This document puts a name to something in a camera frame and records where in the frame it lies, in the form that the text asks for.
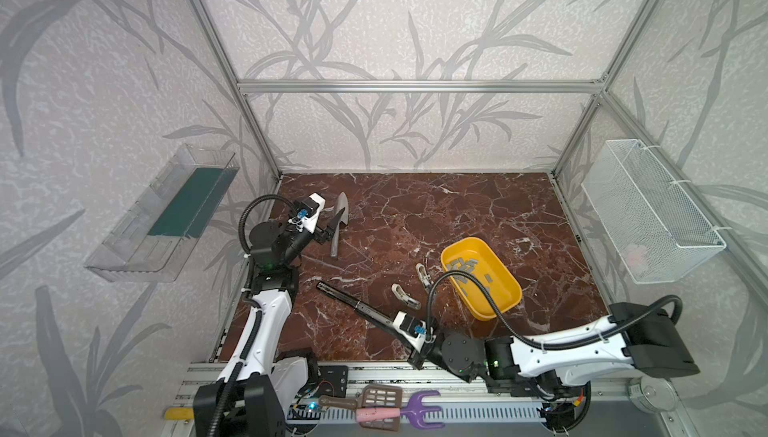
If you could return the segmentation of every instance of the white wire mesh basket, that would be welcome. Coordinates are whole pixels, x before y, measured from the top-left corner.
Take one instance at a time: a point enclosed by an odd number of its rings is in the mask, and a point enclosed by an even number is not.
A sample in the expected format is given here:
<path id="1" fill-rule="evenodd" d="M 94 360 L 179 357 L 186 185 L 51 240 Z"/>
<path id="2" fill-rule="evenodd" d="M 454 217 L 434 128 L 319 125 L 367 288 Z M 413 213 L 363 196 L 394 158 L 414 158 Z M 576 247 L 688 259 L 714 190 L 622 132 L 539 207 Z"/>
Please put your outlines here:
<path id="1" fill-rule="evenodd" d="M 642 141 L 606 141 L 581 187 L 637 283 L 674 282 L 725 249 Z"/>

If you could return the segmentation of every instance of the brown slotted spatula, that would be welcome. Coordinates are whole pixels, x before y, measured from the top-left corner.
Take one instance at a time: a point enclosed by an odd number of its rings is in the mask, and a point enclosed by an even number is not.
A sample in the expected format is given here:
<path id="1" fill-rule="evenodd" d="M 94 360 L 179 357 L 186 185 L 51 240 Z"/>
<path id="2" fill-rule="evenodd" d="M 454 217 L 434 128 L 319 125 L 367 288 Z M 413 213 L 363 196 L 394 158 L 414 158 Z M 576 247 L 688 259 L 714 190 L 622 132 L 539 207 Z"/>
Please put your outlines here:
<path id="1" fill-rule="evenodd" d="M 392 385 L 369 384 L 362 390 L 357 400 L 321 395 L 318 403 L 323 407 L 338 407 L 353 412 L 358 408 L 365 407 L 402 407 L 402 389 Z M 400 430 L 400 418 L 364 422 L 360 423 L 360 427 L 398 432 Z"/>

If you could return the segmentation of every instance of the brown handle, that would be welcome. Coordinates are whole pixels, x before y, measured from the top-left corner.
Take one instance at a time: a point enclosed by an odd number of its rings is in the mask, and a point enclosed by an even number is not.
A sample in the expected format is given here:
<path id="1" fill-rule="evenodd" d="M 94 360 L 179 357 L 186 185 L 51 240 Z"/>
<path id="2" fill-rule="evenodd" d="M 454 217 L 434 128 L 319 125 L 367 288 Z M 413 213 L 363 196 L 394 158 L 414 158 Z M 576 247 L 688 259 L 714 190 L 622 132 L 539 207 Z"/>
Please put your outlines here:
<path id="1" fill-rule="evenodd" d="M 342 399 L 341 397 L 330 397 L 321 395 L 317 400 L 323 407 L 339 407 L 340 409 L 357 409 L 357 401 L 354 399 Z"/>

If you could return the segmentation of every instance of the brown marble surface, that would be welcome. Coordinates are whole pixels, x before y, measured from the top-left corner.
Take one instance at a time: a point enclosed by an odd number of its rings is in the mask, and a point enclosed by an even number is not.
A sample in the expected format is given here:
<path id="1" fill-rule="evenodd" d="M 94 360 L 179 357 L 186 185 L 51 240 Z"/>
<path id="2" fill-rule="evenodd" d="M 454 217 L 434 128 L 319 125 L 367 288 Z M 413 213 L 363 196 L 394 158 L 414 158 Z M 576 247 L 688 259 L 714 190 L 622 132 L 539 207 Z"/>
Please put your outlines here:
<path id="1" fill-rule="evenodd" d="M 400 283 L 422 302 L 422 310 L 409 312 L 424 318 L 426 291 L 416 263 L 437 278 L 442 249 L 468 236 L 485 240 L 523 288 L 520 304 L 505 313 L 518 331 L 552 332 L 605 314 L 546 174 L 291 174 L 280 188 L 291 199 L 312 192 L 327 201 L 323 227 L 336 197 L 346 192 L 350 224 L 342 226 L 338 259 L 331 259 L 329 243 L 304 250 L 299 295 L 279 350 L 312 347 L 319 360 L 406 359 L 398 341 L 320 293 L 317 281 L 392 316 L 406 309 L 390 289 Z M 275 213 L 282 211 L 275 206 Z M 443 327 L 475 337 L 506 334 L 497 319 L 474 319 L 448 282 L 441 284 L 434 310 Z M 245 325 L 246 313 L 237 314 L 222 360 L 231 356 Z"/>

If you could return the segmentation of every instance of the yellow plastic tray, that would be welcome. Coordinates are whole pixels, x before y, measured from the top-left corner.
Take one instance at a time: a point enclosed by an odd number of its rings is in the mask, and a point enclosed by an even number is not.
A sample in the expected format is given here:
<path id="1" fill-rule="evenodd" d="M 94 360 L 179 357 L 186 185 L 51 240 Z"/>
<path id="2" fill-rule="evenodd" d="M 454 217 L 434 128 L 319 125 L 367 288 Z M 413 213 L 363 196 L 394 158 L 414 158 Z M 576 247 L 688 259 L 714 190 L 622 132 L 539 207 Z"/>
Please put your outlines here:
<path id="1" fill-rule="evenodd" d="M 467 237 L 447 246 L 440 254 L 440 262 L 446 270 L 452 267 L 451 262 L 459 258 L 463 259 L 464 262 L 471 259 L 477 260 L 475 269 L 470 273 L 488 288 L 491 297 L 502 312 L 518 305 L 523 297 L 520 284 L 509 272 L 509 269 L 504 267 L 502 261 L 485 243 L 485 240 Z M 490 277 L 490 282 L 488 282 L 486 275 Z M 451 277 L 451 283 L 475 319 L 491 320 L 496 318 L 491 305 L 474 283 L 469 280 L 463 283 L 454 277 Z"/>

